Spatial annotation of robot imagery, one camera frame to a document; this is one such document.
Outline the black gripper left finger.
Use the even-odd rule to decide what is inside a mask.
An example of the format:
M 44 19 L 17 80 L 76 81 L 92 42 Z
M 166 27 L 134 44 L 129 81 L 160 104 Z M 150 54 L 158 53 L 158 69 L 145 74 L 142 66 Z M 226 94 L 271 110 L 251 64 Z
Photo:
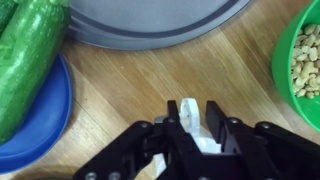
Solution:
M 73 180 L 133 180 L 157 154 L 164 156 L 167 176 L 193 177 L 202 153 L 180 123 L 180 105 L 170 100 L 165 116 L 131 125 L 76 171 Z

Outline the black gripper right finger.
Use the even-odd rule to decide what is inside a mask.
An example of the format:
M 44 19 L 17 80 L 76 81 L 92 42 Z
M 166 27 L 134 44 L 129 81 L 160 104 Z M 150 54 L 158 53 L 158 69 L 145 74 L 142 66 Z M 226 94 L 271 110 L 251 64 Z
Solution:
M 238 156 L 253 180 L 320 180 L 320 146 L 274 123 L 227 117 L 215 101 L 205 120 L 223 153 Z

